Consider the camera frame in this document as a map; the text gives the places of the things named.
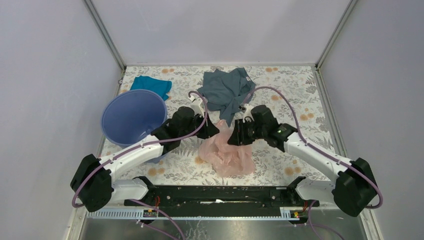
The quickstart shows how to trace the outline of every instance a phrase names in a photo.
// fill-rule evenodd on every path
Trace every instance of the floral pattern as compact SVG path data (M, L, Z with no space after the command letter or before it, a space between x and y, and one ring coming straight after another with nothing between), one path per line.
M188 92L202 86L203 73L215 69L229 72L236 66L129 66L121 85L120 93L130 90L134 78L149 76L172 81L169 99L165 101L168 116L180 107L189 105ZM329 126L317 92L313 72L309 66L245 66L250 78L257 86L271 86L279 89L293 105L299 119L302 133L313 142L334 151ZM295 126L294 117L284 100L275 92L259 90L253 96L252 105L266 104L280 123ZM219 112L210 112L212 122L219 120ZM234 119L242 116L239 112ZM156 185L245 185L245 186L286 186L298 176L313 180L327 178L303 160L282 153L257 140L252 145L252 158L256 171L249 175L219 177L212 165L198 156L201 139L184 139L179 148L166 155L159 163L145 163L125 173L122 179L147 176ZM102 156L121 150L105 141Z

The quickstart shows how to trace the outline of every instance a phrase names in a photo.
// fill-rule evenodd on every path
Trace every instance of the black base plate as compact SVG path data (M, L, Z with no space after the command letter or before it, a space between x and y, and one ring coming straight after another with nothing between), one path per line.
M141 201L155 206L155 198L159 197L160 209L171 217L280 217L280 207L303 207L305 204L292 187L155 186L144 176L139 179L148 186ZM225 203L214 203L217 200ZM124 205L139 206L130 200L125 200Z

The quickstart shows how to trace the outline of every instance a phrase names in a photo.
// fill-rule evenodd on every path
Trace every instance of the blue plastic bowl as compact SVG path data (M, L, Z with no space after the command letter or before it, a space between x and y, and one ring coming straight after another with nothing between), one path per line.
M159 95L135 89L120 94L107 105L101 117L101 130L111 143L124 149L160 127L167 117L167 106ZM148 162L158 163L163 157Z

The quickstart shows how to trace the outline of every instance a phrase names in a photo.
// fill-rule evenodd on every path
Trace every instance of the red wire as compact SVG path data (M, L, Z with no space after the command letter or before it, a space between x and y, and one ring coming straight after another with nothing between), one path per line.
M159 196L156 196L154 198L154 202L155 202L155 207L157 208L159 206L159 204L161 203L161 198Z
M306 211L306 208L308 208L308 202L307 201L304 202L302 213Z

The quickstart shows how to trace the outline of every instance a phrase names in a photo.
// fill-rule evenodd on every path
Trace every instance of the metal floor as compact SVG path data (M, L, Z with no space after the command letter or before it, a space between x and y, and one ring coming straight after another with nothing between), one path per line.
M337 209L313 209L312 222L339 232L346 240L366 239L359 217L350 217ZM177 220L187 240L314 240L319 239L310 226L294 227L288 221L275 220ZM178 237L177 229L168 220L155 220L152 226ZM324 240L340 238L325 229L316 227ZM160 232L141 228L133 219L86 218L80 240L168 240Z

